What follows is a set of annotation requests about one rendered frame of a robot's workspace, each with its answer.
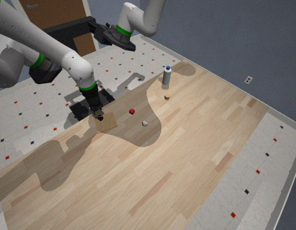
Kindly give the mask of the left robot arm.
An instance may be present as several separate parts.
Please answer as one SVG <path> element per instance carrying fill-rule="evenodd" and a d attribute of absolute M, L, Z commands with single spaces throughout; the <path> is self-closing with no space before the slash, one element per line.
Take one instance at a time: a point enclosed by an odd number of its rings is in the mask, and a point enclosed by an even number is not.
<path fill-rule="evenodd" d="M 106 23 L 109 27 L 108 32 L 115 40 L 126 45 L 130 44 L 130 37 L 134 30 L 145 37 L 154 36 L 158 30 L 165 2 L 166 0 L 149 0 L 145 11 L 125 2 L 116 26 Z"/>

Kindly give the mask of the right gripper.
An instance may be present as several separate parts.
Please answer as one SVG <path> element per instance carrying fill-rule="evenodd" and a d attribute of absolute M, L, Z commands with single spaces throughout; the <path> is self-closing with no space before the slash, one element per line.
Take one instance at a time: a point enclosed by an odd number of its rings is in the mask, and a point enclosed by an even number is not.
<path fill-rule="evenodd" d="M 103 107 L 103 104 L 98 94 L 98 84 L 99 83 L 96 83 L 96 85 L 92 89 L 87 91 L 83 91 L 80 89 L 80 92 L 81 92 L 80 95 L 82 94 L 86 98 L 89 104 L 89 109 L 94 115 L 95 115 L 94 112 L 96 112 L 99 109 L 102 110 L 101 107 Z"/>

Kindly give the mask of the black die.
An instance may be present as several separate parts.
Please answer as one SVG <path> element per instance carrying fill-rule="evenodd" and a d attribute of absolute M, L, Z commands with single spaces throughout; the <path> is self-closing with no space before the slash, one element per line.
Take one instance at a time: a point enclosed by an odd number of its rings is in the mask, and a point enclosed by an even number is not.
<path fill-rule="evenodd" d="M 103 120 L 103 116 L 99 115 L 98 117 L 98 120 L 102 121 Z"/>

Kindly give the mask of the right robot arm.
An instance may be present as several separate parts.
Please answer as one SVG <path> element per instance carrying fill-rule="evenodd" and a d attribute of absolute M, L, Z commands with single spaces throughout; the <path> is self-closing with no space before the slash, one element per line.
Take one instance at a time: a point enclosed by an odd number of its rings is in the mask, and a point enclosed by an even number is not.
<path fill-rule="evenodd" d="M 79 89 L 87 91 L 96 85 L 90 62 L 0 0 L 0 88 L 13 87 L 23 65 L 45 74 L 54 62 L 69 73 Z"/>

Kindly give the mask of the grey bottle with blue cap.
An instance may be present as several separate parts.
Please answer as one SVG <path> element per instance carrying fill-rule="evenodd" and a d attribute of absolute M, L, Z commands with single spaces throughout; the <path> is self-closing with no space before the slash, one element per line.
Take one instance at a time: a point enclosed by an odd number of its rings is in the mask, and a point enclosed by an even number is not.
<path fill-rule="evenodd" d="M 164 69 L 162 83 L 163 83 L 164 85 L 168 85 L 168 84 L 170 83 L 170 77 L 171 77 L 171 69 L 170 69 L 170 66 L 167 66 L 167 67 Z"/>

